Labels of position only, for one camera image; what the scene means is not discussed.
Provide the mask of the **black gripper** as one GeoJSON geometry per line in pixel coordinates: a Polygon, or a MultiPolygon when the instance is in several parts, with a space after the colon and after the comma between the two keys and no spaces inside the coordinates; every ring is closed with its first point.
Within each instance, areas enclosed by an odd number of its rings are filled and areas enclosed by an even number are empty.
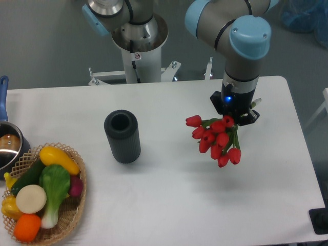
{"type": "Polygon", "coordinates": [[[260,114],[251,107],[256,85],[249,82],[223,82],[221,91],[215,91],[210,100],[219,115],[237,118],[239,126],[256,122],[260,114]]]}

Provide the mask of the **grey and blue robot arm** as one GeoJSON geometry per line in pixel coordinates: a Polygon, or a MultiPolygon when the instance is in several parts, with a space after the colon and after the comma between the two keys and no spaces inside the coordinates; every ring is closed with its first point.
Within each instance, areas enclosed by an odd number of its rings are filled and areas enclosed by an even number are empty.
{"type": "MultiPolygon", "coordinates": [[[[262,15],[275,5],[276,1],[194,1],[184,18],[194,37],[225,57],[221,91],[210,99],[218,114],[232,116],[239,126],[259,117],[251,103],[271,39],[271,27],[262,15]]],[[[110,34],[120,48],[127,83],[162,81],[161,48],[168,26],[154,12],[152,1],[87,1],[82,12],[96,33],[110,34]]]]}

